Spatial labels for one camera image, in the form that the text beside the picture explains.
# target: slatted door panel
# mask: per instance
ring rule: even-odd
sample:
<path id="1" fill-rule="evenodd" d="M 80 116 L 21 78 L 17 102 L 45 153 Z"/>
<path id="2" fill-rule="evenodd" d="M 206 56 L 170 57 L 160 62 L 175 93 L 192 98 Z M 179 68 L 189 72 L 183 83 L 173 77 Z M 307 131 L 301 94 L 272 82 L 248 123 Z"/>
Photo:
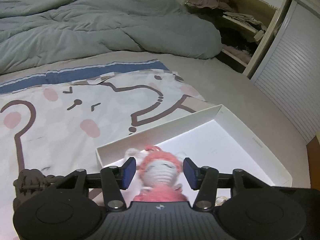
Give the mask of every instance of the slatted door panel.
<path id="1" fill-rule="evenodd" d="M 320 19 L 293 1 L 252 81 L 309 142 L 320 130 Z"/>

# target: pink cheek print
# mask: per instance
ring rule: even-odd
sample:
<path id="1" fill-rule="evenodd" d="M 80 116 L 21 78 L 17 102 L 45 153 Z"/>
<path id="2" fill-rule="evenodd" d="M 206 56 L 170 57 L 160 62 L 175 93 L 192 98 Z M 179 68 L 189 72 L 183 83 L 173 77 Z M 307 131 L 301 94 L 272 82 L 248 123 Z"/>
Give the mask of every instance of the pink cheek print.
<path id="1" fill-rule="evenodd" d="M 186 85 L 183 85 L 180 87 L 180 90 L 186 94 L 186 95 L 189 95 L 189 96 L 192 96 L 192 97 L 196 97 L 196 96 L 199 96 L 200 94 L 198 93 L 197 90 L 195 90 L 193 87 L 191 86 L 186 86 Z"/>
<path id="2" fill-rule="evenodd" d="M 11 112 L 7 114 L 3 120 L 3 124 L 9 128 L 15 128 L 21 121 L 21 114 L 18 112 Z"/>
<path id="3" fill-rule="evenodd" d="M 156 90 L 158 90 L 158 91 L 160 91 L 160 89 L 158 88 L 158 86 L 157 86 L 156 84 L 154 84 L 153 82 L 150 82 L 150 83 L 148 84 L 148 86 L 149 86 L 149 87 L 152 87 L 152 88 L 154 88 L 154 89 L 156 89 Z"/>
<path id="4" fill-rule="evenodd" d="M 97 138 L 100 135 L 98 125 L 92 119 L 85 119 L 80 123 L 80 128 L 90 137 Z"/>
<path id="5" fill-rule="evenodd" d="M 44 97 L 49 100 L 49 101 L 57 101 L 58 100 L 58 94 L 57 92 L 52 89 L 52 88 L 46 88 L 44 91 L 43 91 L 43 95 Z"/>

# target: white box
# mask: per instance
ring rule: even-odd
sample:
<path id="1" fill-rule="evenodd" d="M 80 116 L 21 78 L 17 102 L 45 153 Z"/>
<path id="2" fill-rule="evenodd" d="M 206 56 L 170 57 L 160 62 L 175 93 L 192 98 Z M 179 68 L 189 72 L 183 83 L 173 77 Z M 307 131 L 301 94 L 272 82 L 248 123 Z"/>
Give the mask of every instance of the white box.
<path id="1" fill-rule="evenodd" d="M 171 122 L 130 135 L 100 146 L 96 150 L 98 165 L 121 166 L 128 148 L 143 150 L 145 145 L 157 145 L 162 150 L 185 152 L 198 166 L 211 166 L 221 173 L 244 169 L 269 185 L 290 187 L 292 177 L 264 143 L 229 109 L 223 105 L 175 119 Z M 178 183 L 193 204 L 197 192 L 192 191 L 184 175 Z M 126 203 L 139 194 L 141 182 L 137 176 L 123 191 Z M 218 190 L 217 195 L 230 197 L 229 190 Z"/>

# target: white logo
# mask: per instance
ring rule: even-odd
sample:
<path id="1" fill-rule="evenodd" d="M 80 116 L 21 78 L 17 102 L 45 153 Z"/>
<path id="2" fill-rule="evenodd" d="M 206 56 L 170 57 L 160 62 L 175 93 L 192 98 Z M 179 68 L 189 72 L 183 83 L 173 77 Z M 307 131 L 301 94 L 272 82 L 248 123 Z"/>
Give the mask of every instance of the white logo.
<path id="1" fill-rule="evenodd" d="M 161 210 L 161 209 L 164 209 L 164 208 L 165 208 L 165 206 L 164 206 L 164 205 L 162 205 L 162 204 L 160 204 L 160 205 L 156 206 L 156 209 L 158 209 L 158 210 Z"/>

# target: plush toy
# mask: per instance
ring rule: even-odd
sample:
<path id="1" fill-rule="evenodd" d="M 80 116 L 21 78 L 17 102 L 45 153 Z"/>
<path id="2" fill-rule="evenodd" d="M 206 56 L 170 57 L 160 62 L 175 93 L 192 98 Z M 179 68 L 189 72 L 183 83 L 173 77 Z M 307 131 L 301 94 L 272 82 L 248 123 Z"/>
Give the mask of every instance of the plush toy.
<path id="1" fill-rule="evenodd" d="M 181 185 L 175 185 L 182 172 L 184 153 L 173 155 L 162 151 L 158 146 L 146 146 L 145 153 L 137 149 L 128 149 L 125 159 L 133 156 L 137 161 L 137 170 L 143 187 L 133 201 L 177 202 L 187 201 Z"/>

